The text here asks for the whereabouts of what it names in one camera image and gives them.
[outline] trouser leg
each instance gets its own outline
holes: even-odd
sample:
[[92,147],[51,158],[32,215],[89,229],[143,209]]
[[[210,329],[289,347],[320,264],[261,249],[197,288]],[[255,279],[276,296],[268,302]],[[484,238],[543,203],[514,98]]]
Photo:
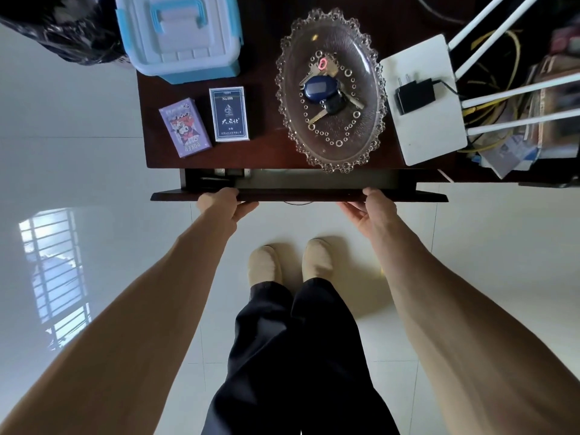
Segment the trouser leg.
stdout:
[[209,406],[204,435],[300,433],[292,295],[275,282],[257,284],[252,293],[236,318],[227,378]]
[[303,434],[398,434],[372,385],[359,328],[332,284],[321,278],[306,281],[291,315],[301,323]]

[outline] oval glass dish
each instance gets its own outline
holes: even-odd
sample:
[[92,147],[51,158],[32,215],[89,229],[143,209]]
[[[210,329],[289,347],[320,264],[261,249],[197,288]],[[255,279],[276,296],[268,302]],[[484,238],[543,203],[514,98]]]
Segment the oval glass dish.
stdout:
[[[337,8],[329,13],[315,9],[307,19],[294,21],[292,34],[282,39],[281,47],[282,55],[276,61],[276,97],[288,136],[298,151],[306,155],[309,165],[320,165],[327,172],[347,173],[368,162],[370,152],[379,147],[378,136],[385,129],[387,114],[385,83],[370,36],[361,34],[359,22],[346,20]],[[335,77],[343,84],[342,91],[364,109],[348,101],[338,114],[309,124],[323,106],[309,102],[300,84],[322,57],[336,62]]]

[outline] garbage bag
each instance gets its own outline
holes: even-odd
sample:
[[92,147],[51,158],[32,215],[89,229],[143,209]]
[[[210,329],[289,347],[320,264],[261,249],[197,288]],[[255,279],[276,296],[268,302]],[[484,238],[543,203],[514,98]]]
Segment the garbage bag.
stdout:
[[0,6],[0,23],[73,63],[109,63],[125,55],[115,0],[11,0]]

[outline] person's left hand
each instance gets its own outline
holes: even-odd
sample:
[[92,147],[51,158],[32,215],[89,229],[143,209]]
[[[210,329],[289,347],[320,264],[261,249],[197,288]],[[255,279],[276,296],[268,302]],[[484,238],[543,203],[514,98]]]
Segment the person's left hand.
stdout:
[[203,194],[197,201],[197,208],[204,213],[211,208],[216,214],[223,215],[227,220],[235,223],[258,207],[258,202],[238,203],[236,197],[239,190],[223,188],[215,194]]

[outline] shoe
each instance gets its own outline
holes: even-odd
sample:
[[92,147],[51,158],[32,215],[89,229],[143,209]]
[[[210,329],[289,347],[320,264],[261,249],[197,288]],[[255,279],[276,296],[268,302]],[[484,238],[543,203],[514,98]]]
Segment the shoe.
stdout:
[[273,247],[262,246],[252,252],[248,260],[248,280],[250,287],[268,281],[282,284],[282,268]]
[[330,244],[319,238],[308,241],[302,257],[304,282],[312,278],[323,278],[329,281],[333,270]]

